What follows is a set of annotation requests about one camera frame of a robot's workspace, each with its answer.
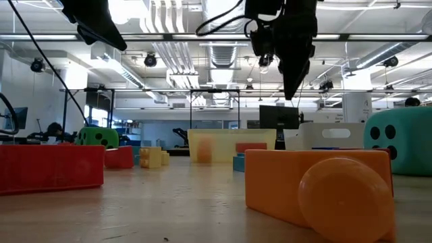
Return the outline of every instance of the red block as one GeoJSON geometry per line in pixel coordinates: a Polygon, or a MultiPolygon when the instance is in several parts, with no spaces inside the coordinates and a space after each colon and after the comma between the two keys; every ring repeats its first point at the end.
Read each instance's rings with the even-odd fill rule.
{"type": "Polygon", "coordinates": [[[267,150],[267,143],[237,143],[236,151],[237,153],[244,153],[247,149],[265,149],[267,150]]]}
{"type": "Polygon", "coordinates": [[[0,194],[103,184],[103,146],[1,145],[0,194]]]}
{"type": "Polygon", "coordinates": [[[134,166],[132,146],[109,149],[105,153],[105,167],[108,169],[130,169],[134,166]]]}

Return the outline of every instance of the blue block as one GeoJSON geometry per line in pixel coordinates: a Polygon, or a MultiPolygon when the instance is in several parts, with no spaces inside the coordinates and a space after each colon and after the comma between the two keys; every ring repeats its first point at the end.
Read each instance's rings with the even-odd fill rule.
{"type": "Polygon", "coordinates": [[[244,157],[234,157],[232,169],[234,171],[244,172],[244,157]]]}

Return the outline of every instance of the teal dice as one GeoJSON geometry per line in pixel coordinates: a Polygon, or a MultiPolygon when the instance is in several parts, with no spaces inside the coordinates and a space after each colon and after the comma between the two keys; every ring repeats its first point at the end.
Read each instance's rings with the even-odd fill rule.
{"type": "Polygon", "coordinates": [[[432,107],[407,107],[374,114],[364,128],[364,148],[390,150],[391,170],[432,176],[432,107]]]}

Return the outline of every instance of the black cable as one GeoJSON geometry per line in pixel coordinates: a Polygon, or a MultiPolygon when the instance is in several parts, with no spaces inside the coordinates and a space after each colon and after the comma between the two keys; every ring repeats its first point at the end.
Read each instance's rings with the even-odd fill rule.
{"type": "Polygon", "coordinates": [[[210,24],[211,22],[213,22],[213,21],[215,21],[215,20],[218,20],[219,18],[222,18],[223,16],[226,16],[227,14],[231,13],[233,10],[235,10],[235,8],[237,8],[238,6],[240,6],[240,4],[242,4],[242,2],[243,2],[243,0],[239,0],[239,1],[237,2],[237,4],[236,4],[234,7],[232,7],[230,10],[226,11],[225,13],[221,13],[221,14],[219,14],[218,16],[215,16],[215,17],[211,18],[210,20],[207,20],[206,22],[200,24],[200,25],[198,26],[198,28],[195,30],[195,34],[196,34],[197,36],[206,36],[206,35],[208,35],[208,34],[212,34],[212,33],[216,32],[216,31],[220,30],[221,28],[223,28],[223,27],[225,27],[226,25],[228,25],[228,24],[230,24],[231,22],[233,22],[233,21],[234,21],[234,18],[233,18],[233,19],[230,19],[230,20],[228,20],[228,21],[226,21],[225,23],[223,23],[223,24],[225,24],[225,25],[222,26],[222,27],[220,27],[220,28],[219,28],[219,27],[216,28],[217,30],[210,30],[210,31],[208,31],[208,32],[200,33],[200,30],[201,30],[202,28],[204,28],[207,24],[210,24]]]}
{"type": "Polygon", "coordinates": [[[20,124],[18,123],[18,117],[15,113],[15,110],[12,107],[11,103],[9,103],[9,101],[6,99],[6,97],[2,93],[0,93],[0,99],[5,103],[7,109],[9,109],[9,111],[11,113],[12,122],[13,122],[13,131],[12,132],[0,130],[0,134],[16,135],[20,131],[20,124]]]}
{"type": "Polygon", "coordinates": [[[210,22],[213,21],[213,19],[207,20],[206,22],[202,23],[202,24],[201,24],[201,25],[196,29],[195,34],[196,34],[197,36],[206,36],[206,35],[208,35],[208,34],[213,34],[213,33],[217,32],[218,30],[222,29],[223,27],[227,26],[228,24],[231,24],[232,22],[234,22],[234,21],[236,21],[236,20],[240,20],[240,19],[245,18],[245,17],[246,17],[245,15],[236,16],[236,17],[234,17],[234,18],[232,18],[232,19],[230,19],[230,20],[225,21],[224,23],[222,23],[221,25],[219,25],[218,27],[216,27],[216,28],[214,28],[214,29],[212,29],[212,30],[209,30],[209,31],[207,31],[207,32],[201,32],[201,33],[199,33],[199,31],[200,31],[202,28],[204,28],[204,26],[206,26],[207,24],[209,24],[210,22]]]}
{"type": "Polygon", "coordinates": [[[77,106],[78,110],[80,111],[82,118],[84,119],[84,122],[86,123],[86,126],[88,126],[88,121],[86,119],[86,116],[84,115],[84,112],[82,111],[80,105],[78,104],[78,102],[76,101],[75,97],[73,96],[72,92],[70,92],[68,86],[66,86],[66,83],[63,81],[63,78],[61,78],[61,76],[59,75],[59,73],[57,72],[57,70],[55,70],[53,64],[51,64],[51,62],[48,60],[48,57],[44,54],[44,52],[42,51],[42,49],[39,47],[38,43],[36,42],[36,39],[34,39],[33,34],[31,33],[31,31],[28,29],[26,23],[24,22],[24,20],[22,19],[20,13],[18,13],[18,10],[16,9],[15,5],[12,3],[12,0],[7,0],[7,2],[11,5],[11,8],[13,10],[13,12],[16,14],[16,16],[18,17],[18,19],[20,20],[22,26],[24,27],[24,29],[26,30],[28,36],[32,39],[32,42],[34,43],[34,45],[36,46],[36,48],[38,49],[39,53],[42,55],[42,57],[44,58],[44,60],[47,62],[47,64],[49,65],[49,67],[53,70],[54,74],[57,76],[57,78],[60,80],[61,84],[65,87],[65,91],[70,95],[70,97],[72,98],[72,100],[74,101],[75,105],[77,106]]]}

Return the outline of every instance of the person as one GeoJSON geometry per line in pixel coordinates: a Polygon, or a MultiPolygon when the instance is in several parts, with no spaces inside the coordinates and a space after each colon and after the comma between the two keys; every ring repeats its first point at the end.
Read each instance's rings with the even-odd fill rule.
{"type": "Polygon", "coordinates": [[[418,98],[410,97],[405,101],[405,107],[417,107],[420,106],[421,102],[418,98]]]}

